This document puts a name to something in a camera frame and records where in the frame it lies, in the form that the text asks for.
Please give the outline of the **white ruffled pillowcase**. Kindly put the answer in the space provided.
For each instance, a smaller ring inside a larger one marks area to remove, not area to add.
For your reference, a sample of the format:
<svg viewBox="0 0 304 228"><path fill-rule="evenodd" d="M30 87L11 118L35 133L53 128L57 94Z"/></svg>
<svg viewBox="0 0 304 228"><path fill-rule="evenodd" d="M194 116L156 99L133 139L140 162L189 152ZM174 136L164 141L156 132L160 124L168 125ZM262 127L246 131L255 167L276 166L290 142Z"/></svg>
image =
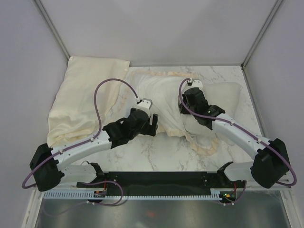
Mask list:
<svg viewBox="0 0 304 228"><path fill-rule="evenodd" d="M126 81L140 98L152 100L152 113L159 116L157 133L185 137L197 154L213 155L218 148L216 136L208 128L199 125L193 116L180 114L179 86L185 78L199 77L197 74L140 70L128 73Z"/></svg>

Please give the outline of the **white pillow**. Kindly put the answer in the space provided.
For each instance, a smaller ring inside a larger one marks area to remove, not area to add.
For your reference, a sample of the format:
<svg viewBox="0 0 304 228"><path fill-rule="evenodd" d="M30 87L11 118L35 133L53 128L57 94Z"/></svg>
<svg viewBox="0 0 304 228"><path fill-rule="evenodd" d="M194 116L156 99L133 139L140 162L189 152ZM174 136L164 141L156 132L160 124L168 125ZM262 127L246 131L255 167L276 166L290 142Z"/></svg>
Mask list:
<svg viewBox="0 0 304 228"><path fill-rule="evenodd" d="M204 84L202 91L210 105L217 105L222 108L230 117L234 117L239 102L242 86L235 82L224 82L214 84ZM202 143L201 137L215 138L223 140L229 145L234 143L220 133L216 133L205 126L202 126L190 114L181 115L184 128L192 137L197 136L198 143Z"/></svg>

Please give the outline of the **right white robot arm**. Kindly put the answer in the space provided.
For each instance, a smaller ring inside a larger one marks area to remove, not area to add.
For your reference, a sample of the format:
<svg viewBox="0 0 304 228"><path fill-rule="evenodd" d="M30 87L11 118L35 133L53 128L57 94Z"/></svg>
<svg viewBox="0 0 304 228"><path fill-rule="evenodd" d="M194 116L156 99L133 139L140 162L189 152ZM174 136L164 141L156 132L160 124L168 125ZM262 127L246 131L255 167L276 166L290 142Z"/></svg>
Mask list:
<svg viewBox="0 0 304 228"><path fill-rule="evenodd" d="M190 118L192 126L225 136L251 157L250 162L223 165L217 175L221 187L229 187L234 181L255 181L266 189L274 184L293 186L296 183L282 140L270 140L236 123L222 108L209 105L200 88L179 91L179 110Z"/></svg>

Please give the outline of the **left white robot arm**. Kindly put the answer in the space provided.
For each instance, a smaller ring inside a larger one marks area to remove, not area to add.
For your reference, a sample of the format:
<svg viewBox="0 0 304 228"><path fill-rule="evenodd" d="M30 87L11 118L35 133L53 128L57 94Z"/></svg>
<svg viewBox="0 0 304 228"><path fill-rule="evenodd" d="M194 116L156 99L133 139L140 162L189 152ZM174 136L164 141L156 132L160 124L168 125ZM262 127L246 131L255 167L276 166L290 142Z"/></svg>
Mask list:
<svg viewBox="0 0 304 228"><path fill-rule="evenodd" d="M79 187L100 187L104 182L104 173L97 163L76 165L75 162L97 152L107 151L125 145L138 135L154 137L158 128L158 115L149 108L131 108L128 117L109 123L88 137L76 142L49 147L40 145L29 166L40 192L45 192L63 184L74 183Z"/></svg>

